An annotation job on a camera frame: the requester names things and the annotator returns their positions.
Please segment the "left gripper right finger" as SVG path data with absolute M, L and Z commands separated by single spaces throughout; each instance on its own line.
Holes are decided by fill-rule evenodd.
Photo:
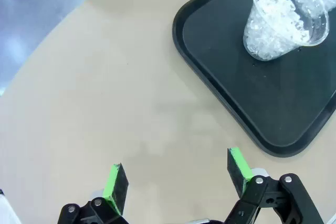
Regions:
M 255 175 L 237 147 L 227 150 L 227 170 L 239 200 L 225 223 L 255 223 L 263 208 L 272 208 L 282 223 L 323 223 L 296 174 L 284 174 L 278 180 Z

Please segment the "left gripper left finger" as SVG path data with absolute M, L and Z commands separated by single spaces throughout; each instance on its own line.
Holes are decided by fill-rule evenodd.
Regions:
M 122 164 L 112 165 L 102 195 L 93 198 L 82 207 L 75 203 L 64 205 L 58 223 L 127 223 L 122 215 L 128 185 Z

